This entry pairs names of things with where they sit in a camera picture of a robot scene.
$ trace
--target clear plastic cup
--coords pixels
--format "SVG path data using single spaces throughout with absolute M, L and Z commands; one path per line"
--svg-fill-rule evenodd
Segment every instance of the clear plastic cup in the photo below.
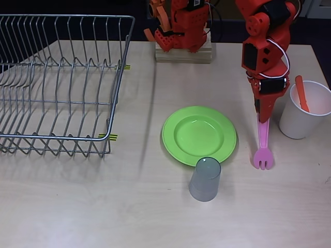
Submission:
M 294 139 L 310 135 L 331 114 L 331 91 L 327 87 L 314 81 L 304 81 L 304 88 L 309 113 L 301 108 L 294 84 L 279 122 L 282 133 Z
M 197 162 L 190 181 L 189 191 L 199 201 L 214 199 L 218 192 L 221 165 L 216 159 L 202 158 Z

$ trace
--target red robot arm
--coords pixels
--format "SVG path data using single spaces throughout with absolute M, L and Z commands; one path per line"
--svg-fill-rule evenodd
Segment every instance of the red robot arm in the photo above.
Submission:
M 279 0 L 236 0 L 236 5 L 250 35 L 243 42 L 242 67 L 247 70 L 260 122 L 266 122 L 275 101 L 290 85 L 286 50 L 297 11 L 292 3 Z M 287 65 L 281 60 L 283 55 Z
M 154 39 L 164 51 L 183 48 L 195 53 L 206 42 L 204 26 L 209 12 L 206 2 L 209 0 L 172 0 L 170 24 L 163 8 L 164 0 L 150 0 L 151 15 L 160 23 Z M 144 32 L 152 40 L 151 31 Z

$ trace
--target wooden base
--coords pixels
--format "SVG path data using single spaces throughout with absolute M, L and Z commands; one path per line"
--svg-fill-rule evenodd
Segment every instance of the wooden base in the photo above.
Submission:
M 210 64 L 212 62 L 210 33 L 207 34 L 207 41 L 196 53 L 191 53 L 188 49 L 171 49 L 169 52 L 164 52 L 155 42 L 155 58 L 156 62 L 160 63 Z

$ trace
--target pink fork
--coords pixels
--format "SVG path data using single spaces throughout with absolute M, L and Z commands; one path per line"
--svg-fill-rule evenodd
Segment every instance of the pink fork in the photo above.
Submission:
M 260 148 L 257 150 L 253 158 L 254 167 L 256 169 L 271 169 L 274 164 L 274 156 L 268 148 L 269 121 L 270 119 L 268 119 L 265 123 L 261 123 L 258 115 Z

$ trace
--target wooden table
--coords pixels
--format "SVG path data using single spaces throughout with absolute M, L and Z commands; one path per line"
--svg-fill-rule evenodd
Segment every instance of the wooden table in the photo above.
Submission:
M 0 247 L 329 247 L 331 119 L 309 138 L 278 129 L 288 95 L 277 101 L 270 171 L 257 170 L 253 94 L 240 67 L 241 44 L 217 44 L 211 65 L 155 64 L 153 44 L 132 42 L 113 133 L 113 154 L 100 160 L 63 154 L 1 155 Z M 291 45 L 291 80 L 326 84 L 307 45 Z M 237 130 L 222 164 L 217 197 L 193 199 L 193 168 L 171 158 L 160 131 L 185 106 L 213 107 Z

